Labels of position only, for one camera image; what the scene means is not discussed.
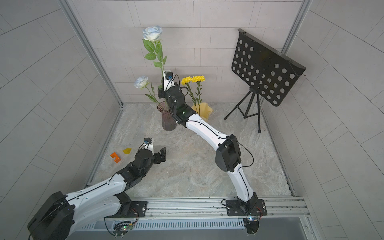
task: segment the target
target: yellow artificial flower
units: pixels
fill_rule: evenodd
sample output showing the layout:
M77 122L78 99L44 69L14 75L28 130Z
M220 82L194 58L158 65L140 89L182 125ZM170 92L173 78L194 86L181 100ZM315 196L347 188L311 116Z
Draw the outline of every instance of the yellow artificial flower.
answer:
M204 76L195 76L192 78L192 82L195 83L195 82L204 82L205 81L205 77Z
M190 81L192 81L192 78L191 77L186 77L186 78L183 78L181 80L181 84L185 85L186 83L189 83Z

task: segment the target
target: ventilation grille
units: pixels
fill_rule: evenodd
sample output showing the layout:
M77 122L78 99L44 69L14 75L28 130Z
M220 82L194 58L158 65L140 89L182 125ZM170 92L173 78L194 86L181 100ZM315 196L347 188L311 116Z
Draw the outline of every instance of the ventilation grille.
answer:
M121 220L106 221L111 230L112 226L122 222ZM187 229L242 229L243 219L180 219L180 220L139 220L132 230L187 230ZM106 231L104 221L88 224L78 231Z
M175 230L175 229L228 229L244 228L243 220L156 220L137 222L133 230Z

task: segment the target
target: glass vase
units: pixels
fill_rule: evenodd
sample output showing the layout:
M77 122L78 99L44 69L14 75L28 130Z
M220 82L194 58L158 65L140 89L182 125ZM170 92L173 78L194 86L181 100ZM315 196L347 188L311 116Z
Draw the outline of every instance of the glass vase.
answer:
M172 118L172 115L170 114L167 104L165 102L161 102L157 106L157 109L159 112L161 112L161 122L162 122L163 129L165 131L175 130L177 123Z

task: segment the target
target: triangular yellow block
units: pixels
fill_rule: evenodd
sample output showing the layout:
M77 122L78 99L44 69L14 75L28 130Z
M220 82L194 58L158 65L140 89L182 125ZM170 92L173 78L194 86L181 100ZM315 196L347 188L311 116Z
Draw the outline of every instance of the triangular yellow block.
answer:
M127 148L127 149L124 149L123 150L123 153L125 153L125 154L129 154L130 152L131 152L131 148Z

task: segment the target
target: white rose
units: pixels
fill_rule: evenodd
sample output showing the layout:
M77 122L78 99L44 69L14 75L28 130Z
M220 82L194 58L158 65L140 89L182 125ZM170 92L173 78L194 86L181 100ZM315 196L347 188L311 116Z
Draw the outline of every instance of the white rose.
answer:
M157 41L160 38L160 35L162 33L161 27L156 25L156 26L150 26L145 29L143 29L143 38L145 40L149 41Z
M142 77L139 77L139 78L135 81L134 86L135 86L136 88L143 88L143 87L145 87L145 86L147 85L147 83L148 83L148 77L146 77L146 76L142 76Z

